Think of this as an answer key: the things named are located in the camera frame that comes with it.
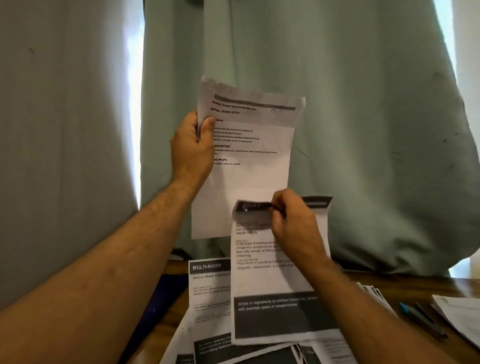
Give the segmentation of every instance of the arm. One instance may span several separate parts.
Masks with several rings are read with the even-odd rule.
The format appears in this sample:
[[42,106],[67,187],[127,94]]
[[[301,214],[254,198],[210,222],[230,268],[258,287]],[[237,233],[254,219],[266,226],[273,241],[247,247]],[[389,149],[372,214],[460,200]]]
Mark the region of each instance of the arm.
[[359,364],[454,364],[445,352],[350,281],[325,254],[313,212],[291,190],[275,193],[272,231],[334,316]]
[[213,166],[215,120],[189,113],[170,185],[86,255],[0,312],[0,363],[116,363]]

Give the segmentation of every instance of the curtain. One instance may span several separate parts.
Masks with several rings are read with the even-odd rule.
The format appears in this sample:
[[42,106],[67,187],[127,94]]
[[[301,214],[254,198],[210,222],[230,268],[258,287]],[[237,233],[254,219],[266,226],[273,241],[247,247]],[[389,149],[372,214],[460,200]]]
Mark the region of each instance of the curtain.
[[129,34],[142,0],[0,3],[0,309],[137,210]]
[[[306,96],[288,185],[334,197],[334,258],[436,275],[478,249],[479,159],[431,0],[147,1],[145,16],[143,203],[205,74]],[[187,217],[178,247],[229,255],[229,238],[189,236]]]

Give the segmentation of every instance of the wooden table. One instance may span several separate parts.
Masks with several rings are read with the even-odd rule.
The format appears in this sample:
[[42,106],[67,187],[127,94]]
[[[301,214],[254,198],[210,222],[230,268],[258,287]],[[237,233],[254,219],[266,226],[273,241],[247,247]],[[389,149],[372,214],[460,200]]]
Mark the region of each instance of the wooden table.
[[[166,274],[188,273],[187,262],[170,261]],[[443,347],[443,349],[459,363],[480,363],[480,351],[457,334],[430,306],[432,294],[450,297],[480,298],[480,279],[453,279],[444,277],[415,277],[400,274],[370,274],[348,273],[355,282],[372,285],[380,289],[393,309],[398,311],[398,302],[420,303],[425,311],[433,317],[450,339],[443,343],[436,341],[431,335],[419,328],[410,320],[405,321],[415,330],[420,331],[428,340]],[[170,339],[177,329],[188,308],[188,290],[185,290],[165,314],[160,323],[144,340],[137,352],[129,360],[129,364],[158,364],[165,352]]]

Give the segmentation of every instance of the right hand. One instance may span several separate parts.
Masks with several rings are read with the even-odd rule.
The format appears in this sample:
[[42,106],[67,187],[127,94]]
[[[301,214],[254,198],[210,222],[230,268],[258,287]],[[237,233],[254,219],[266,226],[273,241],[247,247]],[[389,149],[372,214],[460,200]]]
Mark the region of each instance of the right hand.
[[270,209],[272,232],[283,252],[300,269],[319,264],[327,257],[317,219],[304,201],[291,189],[277,191],[272,204],[285,211]]

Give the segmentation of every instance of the hand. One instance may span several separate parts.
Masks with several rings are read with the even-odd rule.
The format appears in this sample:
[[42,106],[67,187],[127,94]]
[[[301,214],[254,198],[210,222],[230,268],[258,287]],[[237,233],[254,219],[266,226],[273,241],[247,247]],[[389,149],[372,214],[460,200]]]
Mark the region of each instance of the hand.
[[327,257],[317,219],[304,201],[291,189],[277,191],[272,204],[285,211],[286,217],[274,208],[272,232],[290,260],[303,272],[304,267],[317,265]]
[[215,121],[215,118],[205,119],[199,140],[195,130],[197,111],[191,111],[170,140],[172,183],[187,188],[194,196],[213,168]]

